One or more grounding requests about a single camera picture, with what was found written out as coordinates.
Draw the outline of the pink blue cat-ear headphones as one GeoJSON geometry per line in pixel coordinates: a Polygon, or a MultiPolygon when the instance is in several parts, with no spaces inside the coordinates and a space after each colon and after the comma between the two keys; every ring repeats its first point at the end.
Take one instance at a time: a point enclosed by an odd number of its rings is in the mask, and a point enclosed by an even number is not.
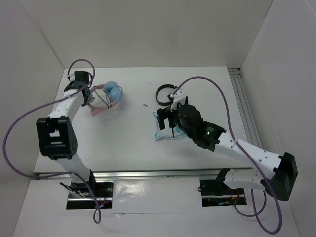
{"type": "Polygon", "coordinates": [[[90,90],[92,96],[96,95],[97,98],[99,98],[104,103],[104,106],[94,106],[92,103],[95,100],[95,97],[93,96],[92,102],[88,104],[92,117],[113,108],[122,101],[124,96],[122,87],[120,87],[114,81],[109,81],[105,84],[93,86],[90,90]]]}

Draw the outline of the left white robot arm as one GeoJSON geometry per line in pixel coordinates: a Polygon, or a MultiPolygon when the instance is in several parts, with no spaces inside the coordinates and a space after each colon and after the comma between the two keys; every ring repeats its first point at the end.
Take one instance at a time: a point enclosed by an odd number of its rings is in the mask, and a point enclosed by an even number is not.
{"type": "Polygon", "coordinates": [[[72,120],[80,107],[89,103],[90,90],[84,89],[92,74],[87,71],[75,71],[74,79],[64,89],[64,101],[60,102],[47,117],[36,122],[39,148],[43,156],[49,157],[63,167],[71,177],[74,191],[80,191],[86,197],[97,193],[97,184],[93,172],[88,169],[77,154],[78,141],[72,127],[72,120]]]}

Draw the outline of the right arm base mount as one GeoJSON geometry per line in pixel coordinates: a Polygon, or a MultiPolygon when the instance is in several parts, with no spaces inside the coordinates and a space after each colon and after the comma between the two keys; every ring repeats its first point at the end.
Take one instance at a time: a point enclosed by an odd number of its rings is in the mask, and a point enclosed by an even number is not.
{"type": "Polygon", "coordinates": [[[197,189],[201,193],[203,207],[247,205],[244,189],[231,189],[216,180],[200,180],[197,189]]]}

